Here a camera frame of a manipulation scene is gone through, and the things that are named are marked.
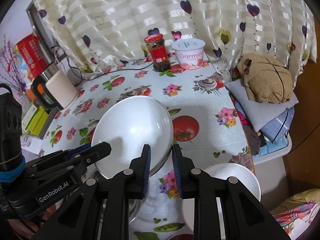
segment yogurt cup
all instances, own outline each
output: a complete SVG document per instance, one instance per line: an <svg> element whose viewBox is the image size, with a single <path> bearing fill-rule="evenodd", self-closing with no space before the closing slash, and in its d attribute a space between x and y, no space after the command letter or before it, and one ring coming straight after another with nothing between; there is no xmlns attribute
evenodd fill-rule
<svg viewBox="0 0 320 240"><path fill-rule="evenodd" d="M205 42L199 39L180 39L172 44L180 65L186 70L202 67Z"/></svg>

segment red jar lid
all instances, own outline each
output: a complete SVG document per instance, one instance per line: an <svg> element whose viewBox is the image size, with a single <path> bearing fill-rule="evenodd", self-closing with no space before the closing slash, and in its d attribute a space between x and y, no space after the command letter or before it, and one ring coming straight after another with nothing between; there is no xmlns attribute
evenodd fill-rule
<svg viewBox="0 0 320 240"><path fill-rule="evenodd" d="M152 34L152 35L145 37L143 40L144 40L144 42L148 43L148 42L160 40L162 38L163 38L163 35L161 33L156 33L156 34Z"/></svg>

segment tablecloth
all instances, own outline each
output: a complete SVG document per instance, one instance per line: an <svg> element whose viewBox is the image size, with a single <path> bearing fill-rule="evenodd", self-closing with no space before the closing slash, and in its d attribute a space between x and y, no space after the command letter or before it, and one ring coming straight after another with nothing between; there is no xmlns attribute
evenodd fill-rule
<svg viewBox="0 0 320 240"><path fill-rule="evenodd" d="M201 68L185 71L174 53L169 56L172 64L165 72L155 72L151 62L124 62L117 68L123 71L111 73L113 68L105 76L83 82L76 102L55 116L40 155L90 143L95 127L111 106L130 96L145 95L168 108L174 141L196 167L205 169L217 163L234 162L253 171L240 120L214 66L205 58L199 63ZM150 177L145 202L138 217L130 223L129 238L192 239L181 203L170 156L160 171Z"/></svg>

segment white bowl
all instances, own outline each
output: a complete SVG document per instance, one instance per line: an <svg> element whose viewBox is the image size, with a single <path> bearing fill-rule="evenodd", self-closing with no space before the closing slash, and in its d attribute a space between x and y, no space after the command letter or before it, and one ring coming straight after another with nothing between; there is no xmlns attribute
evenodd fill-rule
<svg viewBox="0 0 320 240"><path fill-rule="evenodd" d="M260 201L261 198L261 189L260 184L256 176L246 167L236 164L236 163L219 163L210 166L204 170L211 177L218 179L227 179L228 177L238 178L243 185L247 187L248 190ZM220 198L216 198L218 204L219 212L219 221L220 221L220 233L221 239L226 237L223 224L223 216ZM195 208L195 199L185 199L182 201L182 213L183 217L191 230L193 230L194 225L194 208Z"/></svg>
<svg viewBox="0 0 320 240"><path fill-rule="evenodd" d="M150 176L167 160L173 142L173 126L168 110L147 96L126 98L111 107L101 118L92 138L92 146L106 141L109 156L95 163L105 178L129 168L140 157L144 144L151 146Z"/></svg>

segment curtain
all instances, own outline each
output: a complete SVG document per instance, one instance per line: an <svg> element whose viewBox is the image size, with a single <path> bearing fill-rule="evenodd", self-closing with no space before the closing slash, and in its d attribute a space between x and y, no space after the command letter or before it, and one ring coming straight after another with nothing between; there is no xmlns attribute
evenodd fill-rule
<svg viewBox="0 0 320 240"><path fill-rule="evenodd" d="M146 55L143 38L162 33L199 38L225 77L242 54L274 56L295 84L309 56L316 60L314 19L303 0L35 0L60 46L85 73Z"/></svg>

